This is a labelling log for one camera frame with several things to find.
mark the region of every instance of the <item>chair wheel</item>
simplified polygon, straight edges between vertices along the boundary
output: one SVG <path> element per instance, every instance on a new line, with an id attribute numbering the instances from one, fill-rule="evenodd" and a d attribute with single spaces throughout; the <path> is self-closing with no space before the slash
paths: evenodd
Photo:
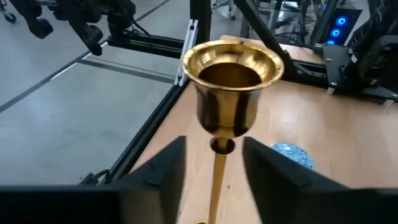
<path id="1" fill-rule="evenodd" d="M 17 18 L 12 13 L 10 13 L 10 16 L 4 15 L 4 18 L 10 23 L 15 23 L 17 21 Z"/>

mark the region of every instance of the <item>metal bracket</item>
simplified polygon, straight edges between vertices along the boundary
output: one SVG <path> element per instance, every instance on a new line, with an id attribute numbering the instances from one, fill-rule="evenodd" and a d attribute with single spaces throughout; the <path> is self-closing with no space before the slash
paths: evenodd
<path id="1" fill-rule="evenodd" d="M 185 53 L 190 50 L 196 42 L 198 34 L 198 21 L 190 19 L 187 34 L 185 35 L 184 46 L 182 47 L 181 57 L 180 57 L 180 64 L 178 66 L 177 74 L 175 76 L 174 85 L 182 86 L 187 79 L 186 75 L 182 70 L 182 59 Z"/>

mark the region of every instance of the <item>bell mouth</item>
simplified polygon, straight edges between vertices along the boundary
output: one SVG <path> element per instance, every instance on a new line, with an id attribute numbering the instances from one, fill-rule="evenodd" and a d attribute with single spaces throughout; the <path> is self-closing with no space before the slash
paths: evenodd
<path id="1" fill-rule="evenodd" d="M 229 91 L 265 88 L 284 72 L 282 59 L 273 51 L 240 40 L 199 44 L 183 58 L 184 72 L 196 83 Z"/>

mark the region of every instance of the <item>black metal frame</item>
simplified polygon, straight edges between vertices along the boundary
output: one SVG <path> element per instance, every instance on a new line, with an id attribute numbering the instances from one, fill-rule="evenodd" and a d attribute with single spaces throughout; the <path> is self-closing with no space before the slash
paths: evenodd
<path id="1" fill-rule="evenodd" d="M 333 14 L 333 11 L 335 10 L 337 4 L 338 0 L 329 1 L 328 6 L 326 7 L 326 10 L 323 12 L 321 18 L 319 18 L 320 12 L 318 12 L 318 9 L 317 8 L 314 9 L 318 22 L 315 25 L 311 35 L 311 43 L 310 43 L 311 45 L 315 45 L 320 42 L 322 35 L 325 33 L 325 29 L 329 24 L 330 17 Z"/>
<path id="2" fill-rule="evenodd" d="M 234 0 L 237 7 L 244 15 L 259 38 L 266 44 L 268 48 L 277 53 L 284 62 L 285 73 L 282 79 L 302 83 L 305 85 L 313 85 L 321 88 L 336 87 L 328 81 L 326 70 L 330 70 L 330 64 L 320 65 L 317 63 L 303 62 L 300 60 L 292 60 L 289 53 L 283 50 L 276 42 L 269 29 L 259 17 L 255 10 L 252 0 Z M 198 21 L 198 34 L 195 44 L 200 44 L 210 39 L 211 26 L 211 4 L 210 0 L 190 0 L 190 18 Z M 162 100 L 160 105 L 151 114 L 149 119 L 136 134 L 134 139 L 130 142 L 124 152 L 121 154 L 116 163 L 112 166 L 109 178 L 102 181 L 102 184 L 118 180 L 125 174 L 129 173 L 153 135 L 156 133 L 163 120 L 166 118 L 174 104 L 177 102 L 179 96 L 183 93 L 189 80 L 184 86 L 173 86 Z M 345 92 L 359 95 L 367 95 L 361 91 L 351 89 L 344 89 Z M 390 96 L 383 96 L 380 99 L 394 100 Z"/>
<path id="3" fill-rule="evenodd" d="M 190 1 L 190 18 L 198 21 L 198 34 L 196 44 L 204 43 L 210 39 L 211 26 L 211 1 L 210 0 L 191 0 Z M 114 40 L 108 39 L 108 44 L 115 47 L 122 47 L 125 49 L 140 50 L 152 54 L 164 55 L 167 57 L 180 58 L 183 47 L 183 40 L 171 39 L 168 37 L 155 37 L 151 39 L 151 43 L 157 43 L 155 50 L 151 49 L 147 37 L 143 37 L 141 46 L 132 45 L 129 40 Z M 188 85 L 187 80 L 183 86 L 174 85 L 165 95 L 163 100 L 159 103 L 156 109 L 149 116 L 138 133 L 134 136 L 123 153 L 116 160 L 112 168 L 109 170 L 109 175 L 101 184 L 108 184 L 114 182 L 124 175 L 128 174 L 142 152 L 156 133 L 163 120 L 166 118 L 174 104 L 177 102 L 180 95 L 183 93 L 185 87 Z"/>
<path id="4" fill-rule="evenodd" d="M 276 4 L 275 4 L 274 8 L 273 9 L 269 9 L 269 10 L 262 10 L 260 8 L 260 3 L 262 2 L 261 0 L 250 0 L 250 1 L 254 5 L 254 8 L 256 9 L 256 12 L 259 15 L 267 16 L 267 17 L 269 17 L 269 21 L 272 21 L 272 23 L 275 23 L 275 21 L 277 20 L 279 14 L 278 13 L 274 13 L 273 17 L 271 17 L 271 14 L 272 14 L 271 11 L 281 11 L 282 10 L 281 8 L 282 8 L 283 0 L 278 0 L 276 2 Z M 246 18 L 243 16 L 242 24 L 241 24 L 241 31 L 240 31 L 240 35 L 239 35 L 240 37 L 249 38 L 249 30 L 250 30 L 249 26 L 250 26 L 250 24 L 248 23 Z M 272 34 L 275 33 L 274 25 L 268 26 L 268 29 L 270 30 L 270 32 Z"/>

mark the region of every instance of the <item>blue object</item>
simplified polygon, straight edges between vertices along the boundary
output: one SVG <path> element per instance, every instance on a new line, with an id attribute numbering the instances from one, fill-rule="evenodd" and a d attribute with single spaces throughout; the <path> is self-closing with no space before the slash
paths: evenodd
<path id="1" fill-rule="evenodd" d="M 281 153 L 296 163 L 308 169 L 313 169 L 313 160 L 304 149 L 289 143 L 278 143 L 271 147 L 273 150 Z"/>
<path id="2" fill-rule="evenodd" d="M 330 35 L 332 37 L 338 37 L 340 35 L 340 30 L 339 29 L 333 29 L 333 30 L 331 30 Z"/>
<path id="3" fill-rule="evenodd" d="M 337 26 L 343 26 L 347 22 L 347 18 L 345 16 L 340 16 L 336 20 L 336 25 Z"/>

